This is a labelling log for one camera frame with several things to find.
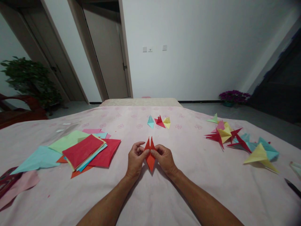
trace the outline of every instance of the flower pot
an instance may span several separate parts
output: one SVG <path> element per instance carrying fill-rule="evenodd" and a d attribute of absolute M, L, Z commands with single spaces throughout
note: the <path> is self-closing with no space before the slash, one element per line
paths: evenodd
<path fill-rule="evenodd" d="M 223 105 L 226 107 L 233 107 L 235 103 L 224 102 Z"/>

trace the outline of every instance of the wall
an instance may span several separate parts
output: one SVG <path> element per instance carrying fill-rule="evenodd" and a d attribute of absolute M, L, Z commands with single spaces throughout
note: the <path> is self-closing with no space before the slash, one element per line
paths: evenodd
<path fill-rule="evenodd" d="M 12 56 L 30 59 L 2 14 L 0 14 L 0 34 L 0 62 L 3 60 L 12 60 Z M 5 67 L 0 65 L 0 71 L 4 69 Z M 17 95 L 17 91 L 9 87 L 9 84 L 6 82 L 7 79 L 8 77 L 5 73 L 0 72 L 0 93 L 5 96 Z M 17 108 L 29 109 L 28 105 L 21 100 L 7 100 L 7 102 Z"/>
<path fill-rule="evenodd" d="M 242 89 L 295 4 L 122 0 L 134 98 L 216 100 L 221 92 Z M 143 46 L 153 52 L 143 53 Z"/>
<path fill-rule="evenodd" d="M 101 102 L 84 47 L 67 0 L 42 1 L 47 7 L 89 102 Z"/>

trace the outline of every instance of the person's right hand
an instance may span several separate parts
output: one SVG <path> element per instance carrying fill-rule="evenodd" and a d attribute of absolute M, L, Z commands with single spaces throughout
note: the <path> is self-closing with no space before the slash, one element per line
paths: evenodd
<path fill-rule="evenodd" d="M 152 155 L 158 160 L 161 168 L 168 177 L 175 175 L 179 169 L 176 167 L 173 161 L 172 152 L 170 149 L 164 147 L 161 144 L 155 146 L 156 150 L 151 150 Z"/>

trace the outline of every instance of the purple flowers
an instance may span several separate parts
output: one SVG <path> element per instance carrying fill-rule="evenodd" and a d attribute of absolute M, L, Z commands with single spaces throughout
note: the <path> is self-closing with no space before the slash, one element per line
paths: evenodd
<path fill-rule="evenodd" d="M 251 97 L 248 93 L 243 93 L 238 90 L 226 91 L 219 95 L 219 98 L 224 102 L 234 103 L 234 104 L 245 104 Z"/>

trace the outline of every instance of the floor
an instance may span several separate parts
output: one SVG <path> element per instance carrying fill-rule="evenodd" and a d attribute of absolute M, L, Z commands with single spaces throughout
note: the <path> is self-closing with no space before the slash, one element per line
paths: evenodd
<path fill-rule="evenodd" d="M 98 107 L 86 102 L 73 101 L 66 104 L 68 109 L 58 109 L 49 119 L 75 114 Z M 301 149 L 301 127 L 265 114 L 248 106 L 225 107 L 220 103 L 182 104 L 183 107 L 213 116 L 216 112 L 221 118 L 245 120 Z"/>

